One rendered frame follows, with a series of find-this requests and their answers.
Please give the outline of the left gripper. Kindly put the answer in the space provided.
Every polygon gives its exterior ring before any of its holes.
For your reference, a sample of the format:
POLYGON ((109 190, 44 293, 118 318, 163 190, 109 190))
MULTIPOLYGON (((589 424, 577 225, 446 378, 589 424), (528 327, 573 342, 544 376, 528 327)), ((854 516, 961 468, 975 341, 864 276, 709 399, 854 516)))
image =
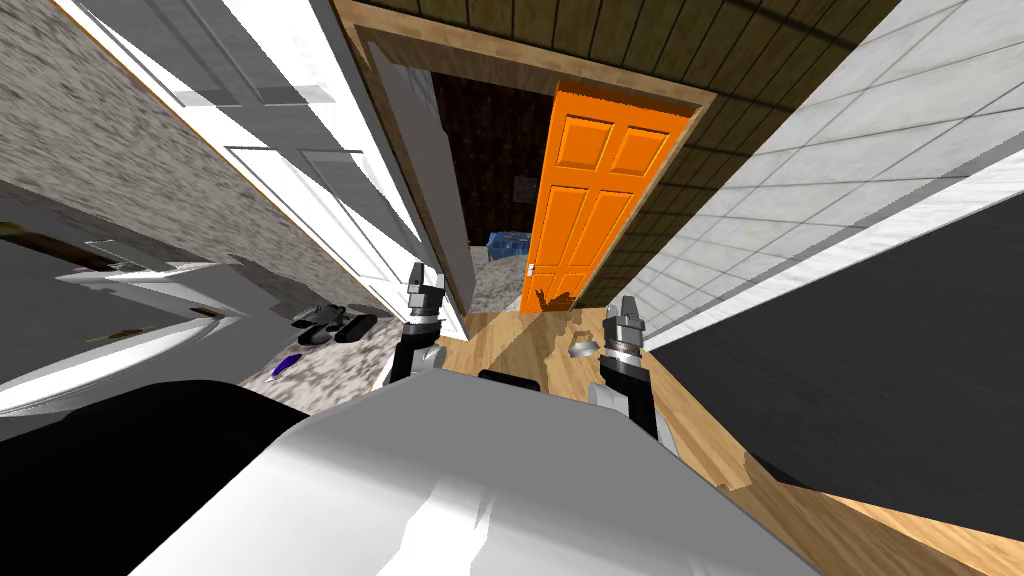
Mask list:
POLYGON ((423 285, 424 264, 413 264, 408 281, 409 322, 437 322, 446 294, 442 273, 436 273, 431 285, 423 285))

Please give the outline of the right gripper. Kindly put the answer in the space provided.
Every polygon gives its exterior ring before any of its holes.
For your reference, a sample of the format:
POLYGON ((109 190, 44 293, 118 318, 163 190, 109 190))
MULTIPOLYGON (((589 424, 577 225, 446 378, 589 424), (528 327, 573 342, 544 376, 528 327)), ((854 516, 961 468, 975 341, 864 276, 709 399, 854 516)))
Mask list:
POLYGON ((623 296, 618 316, 607 317, 602 326, 606 349, 640 351, 644 346, 645 322, 640 319, 634 296, 623 296))

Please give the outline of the blue box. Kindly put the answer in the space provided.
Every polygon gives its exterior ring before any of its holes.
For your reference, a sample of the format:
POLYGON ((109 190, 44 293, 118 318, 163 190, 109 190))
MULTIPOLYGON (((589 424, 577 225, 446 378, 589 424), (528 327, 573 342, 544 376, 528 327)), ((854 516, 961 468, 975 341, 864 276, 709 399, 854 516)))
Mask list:
POLYGON ((492 233, 486 244, 490 261, 512 256, 528 255, 531 235, 528 232, 502 231, 492 233))

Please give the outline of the grey door leaf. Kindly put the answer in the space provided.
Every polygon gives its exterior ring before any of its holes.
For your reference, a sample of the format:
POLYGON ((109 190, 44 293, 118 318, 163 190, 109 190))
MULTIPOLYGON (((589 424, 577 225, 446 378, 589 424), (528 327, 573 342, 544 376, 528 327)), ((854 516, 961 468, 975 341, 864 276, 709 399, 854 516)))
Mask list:
POLYGON ((464 315, 472 302, 476 276, 449 136, 441 123, 431 74, 390 61, 373 42, 369 52, 397 122, 429 229, 436 236, 432 245, 445 262, 458 300, 456 311, 464 315))

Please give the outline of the orange panelled door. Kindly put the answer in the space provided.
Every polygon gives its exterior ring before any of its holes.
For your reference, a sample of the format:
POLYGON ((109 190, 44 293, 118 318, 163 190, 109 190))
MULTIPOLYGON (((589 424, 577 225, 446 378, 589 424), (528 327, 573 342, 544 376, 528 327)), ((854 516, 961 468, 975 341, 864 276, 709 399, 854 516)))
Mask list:
POLYGON ((561 80, 542 163, 519 311, 574 305, 697 108, 561 80))

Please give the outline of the white panelled door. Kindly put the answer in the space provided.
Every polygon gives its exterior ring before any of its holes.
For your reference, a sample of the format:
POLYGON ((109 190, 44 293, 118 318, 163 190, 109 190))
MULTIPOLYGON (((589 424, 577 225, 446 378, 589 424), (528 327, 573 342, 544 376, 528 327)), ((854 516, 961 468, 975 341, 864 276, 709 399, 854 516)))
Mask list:
POLYGON ((55 0, 385 308, 441 263, 329 2, 55 0))

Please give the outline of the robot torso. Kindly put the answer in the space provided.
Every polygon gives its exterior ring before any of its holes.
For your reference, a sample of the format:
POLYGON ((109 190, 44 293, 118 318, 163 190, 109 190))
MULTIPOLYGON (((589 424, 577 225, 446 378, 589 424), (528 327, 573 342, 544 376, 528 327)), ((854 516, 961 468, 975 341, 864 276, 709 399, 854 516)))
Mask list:
POLYGON ((819 576, 626 416, 431 370, 275 440, 129 576, 819 576))

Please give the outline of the dark grey door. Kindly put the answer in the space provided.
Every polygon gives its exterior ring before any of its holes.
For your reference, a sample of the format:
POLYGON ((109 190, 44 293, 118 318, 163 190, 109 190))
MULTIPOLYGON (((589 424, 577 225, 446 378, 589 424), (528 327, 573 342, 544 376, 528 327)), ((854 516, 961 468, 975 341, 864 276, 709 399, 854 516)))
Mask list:
POLYGON ((1024 149, 652 355, 775 478, 1024 541, 1024 149))

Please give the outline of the white furniture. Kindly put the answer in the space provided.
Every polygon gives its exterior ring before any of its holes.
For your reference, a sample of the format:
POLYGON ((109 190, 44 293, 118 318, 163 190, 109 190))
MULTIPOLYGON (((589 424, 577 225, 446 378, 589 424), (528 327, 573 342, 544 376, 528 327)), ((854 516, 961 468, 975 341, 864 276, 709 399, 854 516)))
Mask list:
POLYGON ((278 299, 232 265, 112 256, 0 222, 0 418, 62 412, 125 365, 272 315, 278 299))

